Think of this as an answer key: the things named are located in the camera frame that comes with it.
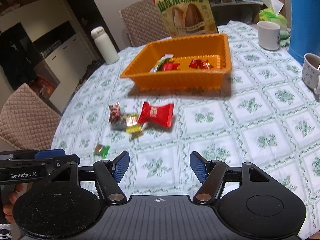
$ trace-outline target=human hand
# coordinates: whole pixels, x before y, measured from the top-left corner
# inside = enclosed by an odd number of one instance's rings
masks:
[[[12,216],[13,204],[17,201],[19,197],[18,192],[23,190],[23,184],[17,184],[14,190],[15,190],[14,192],[9,194],[10,204],[3,206],[5,219],[8,220],[10,223],[14,223],[14,219]]]

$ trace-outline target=chair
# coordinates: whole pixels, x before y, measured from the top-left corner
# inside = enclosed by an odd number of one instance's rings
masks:
[[[120,11],[120,17],[133,47],[170,36],[152,0],[133,3]]]
[[[60,119],[27,84],[22,84],[1,110],[0,138],[17,150],[48,150]]]

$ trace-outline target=patterned mug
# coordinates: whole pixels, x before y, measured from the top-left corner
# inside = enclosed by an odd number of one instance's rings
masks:
[[[304,63],[302,70],[302,80],[316,94],[320,94],[320,57],[307,53],[304,55]]]

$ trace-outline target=orange basket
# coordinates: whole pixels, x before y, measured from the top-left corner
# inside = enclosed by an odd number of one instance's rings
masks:
[[[165,54],[173,54],[177,70],[150,73]],[[208,60],[212,69],[189,67],[193,59]],[[132,79],[141,89],[216,89],[224,74],[230,73],[231,55],[226,34],[187,36],[151,42],[122,72],[120,78]]]

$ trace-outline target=dining table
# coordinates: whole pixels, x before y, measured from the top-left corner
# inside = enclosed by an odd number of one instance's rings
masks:
[[[107,159],[122,151],[130,164],[119,186],[130,195],[190,195],[201,186],[190,168],[192,151],[207,160],[241,167],[252,162],[305,204],[303,239],[320,230],[320,103],[301,79],[302,66],[285,50],[267,51],[258,31],[241,22],[219,26],[228,35],[232,72],[220,89],[140,90],[120,74],[144,46],[128,47],[103,64],[66,108],[52,149],[77,154],[80,166],[102,159],[97,144],[110,146]],[[142,133],[112,130],[109,105],[140,113],[143,103],[174,104],[172,126],[146,123]],[[96,194],[94,183],[81,186]],[[239,187],[226,183],[223,194]]]

